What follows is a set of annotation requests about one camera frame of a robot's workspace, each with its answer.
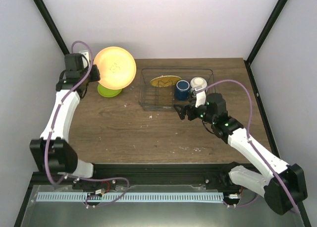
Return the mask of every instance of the plate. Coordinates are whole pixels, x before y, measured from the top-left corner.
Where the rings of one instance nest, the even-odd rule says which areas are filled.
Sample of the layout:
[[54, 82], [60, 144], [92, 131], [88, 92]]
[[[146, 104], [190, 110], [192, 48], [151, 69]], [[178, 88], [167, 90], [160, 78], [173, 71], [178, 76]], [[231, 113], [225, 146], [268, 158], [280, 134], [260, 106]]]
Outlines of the plate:
[[112, 90], [127, 87], [135, 78], [137, 66], [132, 55], [120, 47], [108, 47], [95, 57], [100, 73], [99, 83]]
[[98, 93], [102, 95], [103, 97], [115, 97], [122, 91], [122, 89], [119, 89], [119, 90], [108, 89], [101, 84], [98, 84], [97, 90], [98, 90]]
[[174, 86], [181, 79], [181, 77], [173, 75], [160, 76], [152, 79], [150, 84], [154, 87], [169, 87]]

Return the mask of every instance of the black frame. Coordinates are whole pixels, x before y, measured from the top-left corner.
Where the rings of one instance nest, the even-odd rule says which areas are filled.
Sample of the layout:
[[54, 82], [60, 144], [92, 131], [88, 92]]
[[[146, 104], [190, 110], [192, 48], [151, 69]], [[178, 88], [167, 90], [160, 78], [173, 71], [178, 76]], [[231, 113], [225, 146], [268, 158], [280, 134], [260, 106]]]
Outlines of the black frame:
[[[49, 11], [47, 10], [43, 0], [33, 0], [35, 5], [37, 6], [39, 12], [41, 13], [43, 19], [48, 25], [51, 33], [53, 34], [58, 46], [64, 55], [69, 53], [69, 50], [60, 35], [52, 17], [50, 16]], [[256, 41], [249, 57], [245, 60], [246, 70], [251, 82], [251, 86], [260, 110], [260, 115], [264, 124], [264, 128], [266, 131], [266, 135], [268, 137], [269, 144], [272, 149], [272, 153], [279, 157], [278, 149], [268, 122], [268, 119], [265, 114], [265, 110], [263, 107], [263, 103], [261, 101], [261, 97], [259, 95], [259, 91], [257, 89], [256, 82], [254, 80], [254, 76], [251, 70], [251, 64], [255, 59], [257, 53], [259, 52], [262, 44], [264, 43], [266, 37], [268, 36], [271, 28], [273, 27], [275, 21], [278, 16], [282, 12], [285, 4], [288, 0], [278, 0], [275, 5], [269, 19], [267, 20], [258, 40]], [[252, 164], [242, 164], [248, 169], [255, 170]], [[217, 189], [220, 192], [230, 192], [232, 190], [236, 190], [237, 187], [228, 187], [222, 185], [218, 182], [215, 177], [218, 177], [220, 173], [222, 173], [228, 164], [139, 164], [139, 165], [108, 165], [108, 164], [98, 164], [94, 165], [94, 177], [95, 178], [107, 178], [114, 176], [124, 176], [128, 178], [131, 184], [191, 184], [191, 185], [206, 185], [207, 189]], [[29, 197], [31, 195], [31, 191], [34, 185], [49, 185], [49, 181], [44, 173], [35, 172], [32, 175], [30, 184], [26, 191], [23, 203], [21, 205], [20, 212], [15, 222], [15, 227], [21, 225], [24, 213], [28, 204]], [[71, 180], [65, 180], [63, 184], [71, 184], [73, 182]], [[304, 223], [304, 226], [311, 227], [310, 221], [308, 219], [305, 207], [303, 203], [298, 205], [299, 210], [301, 212], [301, 217]]]

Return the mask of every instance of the green bowl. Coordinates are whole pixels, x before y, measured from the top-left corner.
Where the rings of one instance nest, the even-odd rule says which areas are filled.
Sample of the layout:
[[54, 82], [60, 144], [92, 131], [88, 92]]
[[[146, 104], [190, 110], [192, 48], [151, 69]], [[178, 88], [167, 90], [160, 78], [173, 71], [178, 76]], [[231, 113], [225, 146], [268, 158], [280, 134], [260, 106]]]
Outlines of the green bowl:
[[98, 90], [98, 93], [100, 95], [102, 95], [103, 97], [115, 97], [116, 95], [118, 95], [122, 91], [122, 89], [111, 90], [111, 89], [104, 87], [101, 84], [98, 84], [97, 90]]

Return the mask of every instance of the metal pole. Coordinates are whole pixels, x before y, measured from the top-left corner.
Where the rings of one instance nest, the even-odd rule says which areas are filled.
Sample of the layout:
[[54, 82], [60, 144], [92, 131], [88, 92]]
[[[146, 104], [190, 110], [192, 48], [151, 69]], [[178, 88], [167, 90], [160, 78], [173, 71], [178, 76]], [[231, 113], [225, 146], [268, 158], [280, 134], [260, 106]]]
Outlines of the metal pole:
[[278, 0], [271, 15], [269, 16], [257, 42], [255, 43], [248, 59], [247, 59], [247, 64], [251, 65], [253, 60], [255, 59], [255, 57], [257, 56], [262, 44], [264, 43], [267, 35], [269, 34], [269, 32], [271, 31], [274, 23], [276, 22], [278, 16], [280, 15], [281, 11], [283, 10], [286, 2], [288, 0]]
[[48, 9], [46, 8], [43, 0], [33, 0], [33, 1], [34, 1], [35, 5], [37, 6], [38, 10], [40, 11], [46, 24], [48, 25], [51, 33], [53, 34], [58, 46], [60, 47], [60, 50], [63, 52], [64, 55], [69, 54], [69, 50], [68, 50], [62, 36], [60, 35], [53, 19], [51, 18], [51, 15], [50, 15]]

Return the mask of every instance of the orange bowl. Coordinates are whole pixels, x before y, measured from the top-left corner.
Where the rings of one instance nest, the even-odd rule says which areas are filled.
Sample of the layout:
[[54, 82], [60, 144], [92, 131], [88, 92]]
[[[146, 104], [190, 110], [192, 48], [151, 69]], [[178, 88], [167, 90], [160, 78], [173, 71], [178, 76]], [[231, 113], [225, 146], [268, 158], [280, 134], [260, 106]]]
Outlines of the orange bowl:
[[125, 88], [135, 78], [137, 66], [132, 55], [120, 47], [101, 50], [94, 59], [100, 73], [99, 83], [112, 90]]

